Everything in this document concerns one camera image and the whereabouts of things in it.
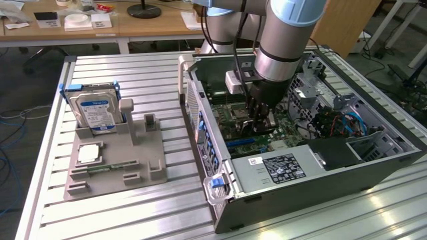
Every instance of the aluminum table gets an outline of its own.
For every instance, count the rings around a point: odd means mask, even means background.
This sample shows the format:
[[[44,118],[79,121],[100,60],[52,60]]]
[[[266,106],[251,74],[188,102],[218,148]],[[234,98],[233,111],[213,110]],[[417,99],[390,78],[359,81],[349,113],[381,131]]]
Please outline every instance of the aluminum table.
[[[198,175],[178,95],[178,58],[183,54],[192,53],[187,51],[83,56],[64,63],[59,83],[90,84],[118,80],[122,97],[132,98],[135,102],[134,117],[138,119],[146,113],[155,113],[160,118],[168,182],[83,200],[64,201],[76,120],[58,93],[16,239],[426,238],[426,159],[399,170],[370,190],[238,231],[214,233],[214,222]],[[426,128],[338,55],[329,53],[329,57],[394,117],[427,142]],[[331,71],[326,74],[326,80],[341,93],[350,91]]]

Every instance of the table leg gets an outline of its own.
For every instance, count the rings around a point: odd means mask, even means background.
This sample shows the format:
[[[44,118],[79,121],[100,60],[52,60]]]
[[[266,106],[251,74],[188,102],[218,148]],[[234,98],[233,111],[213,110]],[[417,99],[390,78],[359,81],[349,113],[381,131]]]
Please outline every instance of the table leg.
[[[381,35],[382,35],[382,33],[383,33],[390,21],[393,20],[399,8],[402,7],[403,2],[405,2],[403,0],[398,0],[395,2],[394,6],[393,6],[393,9],[390,10],[385,20],[382,21],[382,23],[381,23],[381,25],[379,25],[379,27],[377,29],[377,32],[375,32],[374,36],[371,37],[371,39],[370,39],[370,41],[367,43],[367,46],[369,46],[370,49],[373,48],[377,40],[379,39],[379,37],[381,37]]]
[[[398,28],[398,30],[395,31],[395,34],[393,35],[390,41],[387,42],[387,45],[386,45],[386,49],[391,49],[398,38],[401,37],[403,31],[407,29],[410,23],[413,22],[417,14],[419,13],[419,11],[422,10],[422,6],[417,6],[415,9],[411,11],[411,13],[409,14],[409,16],[406,17],[405,19],[405,22],[402,23],[401,27]]]
[[[407,66],[411,69],[417,68],[418,65],[421,65],[421,62],[422,62],[423,58],[427,57],[426,55],[427,55],[427,44],[426,44],[426,46],[421,50],[419,54],[415,56],[414,60],[411,61],[411,63]]]
[[[128,43],[130,43],[130,38],[127,38],[127,37],[118,38],[120,54],[130,54]]]

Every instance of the circuit board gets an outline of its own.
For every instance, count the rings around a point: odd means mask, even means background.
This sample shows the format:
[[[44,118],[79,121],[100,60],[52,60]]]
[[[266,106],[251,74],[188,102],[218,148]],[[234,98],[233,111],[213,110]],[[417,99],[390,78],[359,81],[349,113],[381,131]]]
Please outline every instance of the circuit board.
[[[213,111],[233,158],[293,148],[305,140],[286,111],[277,111],[274,118],[278,125],[271,133],[253,136],[243,136],[239,131],[246,121],[251,120],[245,102],[213,105]]]

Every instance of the gray floor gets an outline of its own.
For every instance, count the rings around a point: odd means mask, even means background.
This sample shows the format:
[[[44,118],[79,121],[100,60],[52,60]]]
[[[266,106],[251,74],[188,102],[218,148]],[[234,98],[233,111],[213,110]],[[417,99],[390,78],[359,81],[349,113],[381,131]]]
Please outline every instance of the gray floor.
[[[377,30],[385,15],[373,18],[366,30],[371,33]],[[389,25],[381,39],[385,40],[391,32],[391,29],[398,25],[397,21],[393,21]],[[200,46],[200,41],[190,41],[192,47]],[[407,67],[407,64],[415,57],[419,50],[427,43],[427,37],[418,33],[417,31],[407,29],[401,39],[395,44],[394,53],[395,56],[386,55],[382,62],[385,64],[398,64],[402,69],[411,74],[413,69]],[[374,46],[374,50],[382,45],[378,43]],[[90,44],[64,46],[66,51],[71,55],[76,56],[92,56],[92,55],[110,55],[119,54],[119,47],[116,44],[100,44],[100,50],[94,51]],[[30,53],[22,54],[18,48],[10,48],[7,54],[0,57],[0,112],[14,109],[28,109],[39,105],[47,105],[54,99],[54,95],[58,87],[58,80],[62,72],[63,66],[63,56],[56,53],[48,53],[42,60],[39,60],[34,65],[35,73],[32,75],[26,75],[23,73],[22,64],[27,58],[34,54],[40,47],[30,47]],[[176,41],[166,41],[158,43],[159,52],[178,51],[179,44]],[[132,53],[144,53],[156,51],[151,47],[151,43],[146,42],[143,44],[134,44]],[[186,45],[182,42],[180,50],[186,50]],[[347,61],[355,67],[355,69],[366,74],[367,72],[378,69],[381,65],[373,61],[365,59],[359,54],[353,54],[347,57]],[[387,69],[378,71],[370,75],[373,79],[383,81],[385,83],[391,82],[391,77],[387,75]],[[423,71],[421,80],[426,81],[427,71]],[[46,114],[47,109],[36,111],[35,116]],[[22,119],[11,121],[11,123],[19,123]],[[34,167],[36,164],[39,148],[42,144],[42,139],[44,135],[47,124],[47,118],[28,120],[26,123],[26,136],[22,141],[11,148],[6,150],[10,160],[14,162],[18,175],[20,178],[23,186],[23,199],[15,206],[16,210],[7,213],[0,217],[0,239],[10,240],[14,239],[18,229],[18,224],[20,220],[20,209],[24,206],[24,199],[31,183]],[[7,136],[15,127],[0,124],[0,139]],[[0,172],[0,180],[6,177],[6,172]],[[0,187],[0,211],[6,209],[16,198],[18,185],[11,175],[7,183]]]

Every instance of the paper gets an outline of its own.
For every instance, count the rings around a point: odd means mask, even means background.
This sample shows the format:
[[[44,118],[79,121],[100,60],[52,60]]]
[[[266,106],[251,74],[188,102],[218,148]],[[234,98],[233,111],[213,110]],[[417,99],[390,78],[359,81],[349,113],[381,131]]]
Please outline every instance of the paper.
[[[182,19],[184,20],[186,27],[190,30],[202,30],[202,25],[195,19],[192,12],[180,12]]]
[[[19,1],[7,1],[8,3],[14,4],[19,10],[23,10],[24,3]],[[4,12],[0,10],[0,16],[6,16]]]
[[[20,29],[23,27],[28,27],[30,24],[27,22],[19,24],[6,24],[7,29]]]

